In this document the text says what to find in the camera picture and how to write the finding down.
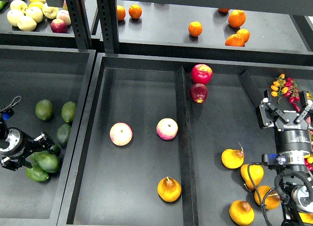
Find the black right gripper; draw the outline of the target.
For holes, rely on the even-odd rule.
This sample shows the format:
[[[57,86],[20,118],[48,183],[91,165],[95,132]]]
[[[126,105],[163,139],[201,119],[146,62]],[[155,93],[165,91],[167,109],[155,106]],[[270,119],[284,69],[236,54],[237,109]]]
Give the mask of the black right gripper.
[[[274,127],[276,152],[279,155],[291,151],[301,151],[304,156],[312,153],[309,125],[306,116],[313,111],[313,101],[307,91],[300,91],[300,112],[281,111],[272,103],[269,90],[264,91],[264,98],[256,107],[256,115],[261,129]]]

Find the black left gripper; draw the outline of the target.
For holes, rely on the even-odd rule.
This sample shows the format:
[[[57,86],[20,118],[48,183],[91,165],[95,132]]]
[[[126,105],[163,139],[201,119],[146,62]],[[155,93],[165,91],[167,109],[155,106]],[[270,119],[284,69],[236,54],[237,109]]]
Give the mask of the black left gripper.
[[[2,168],[11,171],[17,171],[22,167],[32,169],[32,164],[24,158],[33,152],[54,153],[55,142],[46,132],[41,132],[33,139],[20,129],[9,128],[4,138],[0,140],[0,153],[5,157],[0,158],[0,164]]]

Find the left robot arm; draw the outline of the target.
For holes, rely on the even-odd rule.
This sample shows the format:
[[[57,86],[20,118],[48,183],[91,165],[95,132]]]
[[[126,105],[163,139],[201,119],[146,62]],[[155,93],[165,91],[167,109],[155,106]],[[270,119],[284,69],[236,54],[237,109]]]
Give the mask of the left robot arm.
[[[8,127],[6,121],[14,115],[13,107],[22,97],[16,96],[9,105],[0,108],[0,158],[1,167],[16,171],[21,167],[31,168],[32,165],[26,160],[33,153],[48,151],[53,153],[55,143],[45,132],[32,138],[21,129]]]

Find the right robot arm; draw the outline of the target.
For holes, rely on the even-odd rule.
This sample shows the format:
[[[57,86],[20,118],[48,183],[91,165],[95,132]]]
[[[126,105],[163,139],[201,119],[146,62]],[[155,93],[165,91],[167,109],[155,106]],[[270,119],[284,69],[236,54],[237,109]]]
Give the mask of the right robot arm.
[[[305,158],[313,153],[313,103],[306,92],[300,93],[299,111],[280,110],[268,90],[247,91],[260,128],[274,130],[275,154],[263,154],[261,165],[276,171],[273,190],[280,197],[284,226],[303,226],[300,213],[313,211],[313,175]]]

